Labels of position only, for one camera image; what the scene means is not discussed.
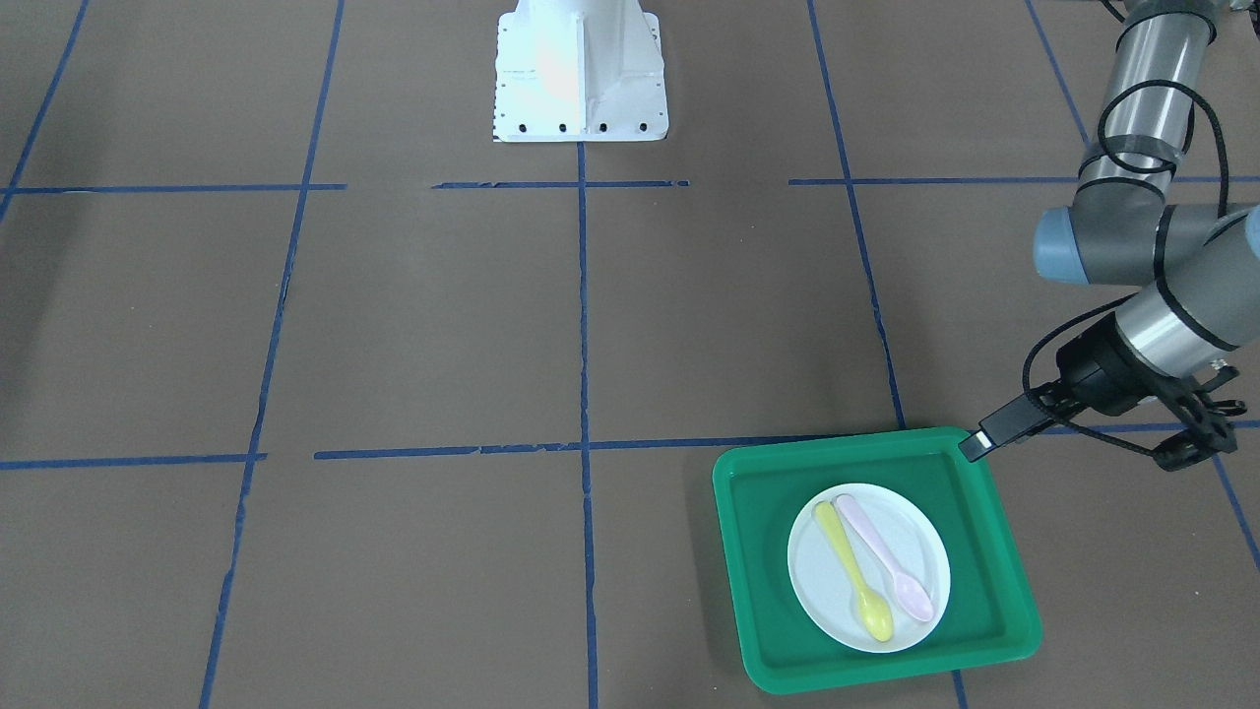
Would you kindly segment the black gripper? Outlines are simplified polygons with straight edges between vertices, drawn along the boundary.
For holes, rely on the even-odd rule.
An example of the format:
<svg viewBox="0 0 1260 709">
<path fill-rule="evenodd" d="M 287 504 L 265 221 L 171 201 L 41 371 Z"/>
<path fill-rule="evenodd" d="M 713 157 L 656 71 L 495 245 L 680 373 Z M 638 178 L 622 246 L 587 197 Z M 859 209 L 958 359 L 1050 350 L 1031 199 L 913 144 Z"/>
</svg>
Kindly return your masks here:
<svg viewBox="0 0 1260 709">
<path fill-rule="evenodd" d="M 1143 400 L 1177 400 L 1176 378 L 1148 366 L 1121 336 L 1119 319 L 1108 314 L 1055 354 L 1057 380 L 1051 392 L 1024 392 L 979 422 L 958 445 L 968 462 L 1034 438 L 1084 411 L 1120 417 Z"/>
</svg>

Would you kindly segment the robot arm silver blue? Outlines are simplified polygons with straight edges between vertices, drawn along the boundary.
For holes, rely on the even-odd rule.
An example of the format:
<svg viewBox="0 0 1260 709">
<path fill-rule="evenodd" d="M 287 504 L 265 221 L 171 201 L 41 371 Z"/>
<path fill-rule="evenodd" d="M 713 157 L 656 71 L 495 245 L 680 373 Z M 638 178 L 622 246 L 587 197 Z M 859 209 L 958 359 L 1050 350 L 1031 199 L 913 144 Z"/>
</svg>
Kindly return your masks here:
<svg viewBox="0 0 1260 709">
<path fill-rule="evenodd" d="M 1213 392 L 1257 340 L 1257 207 L 1228 196 L 1223 125 L 1197 89 L 1226 1 L 1128 1 L 1105 103 L 1068 207 L 1045 212 L 1034 266 L 1072 286 L 1133 293 L 1072 319 L 1057 377 L 959 445 L 976 462 L 1055 424 L 1184 470 L 1237 448 L 1241 400 Z"/>
</svg>

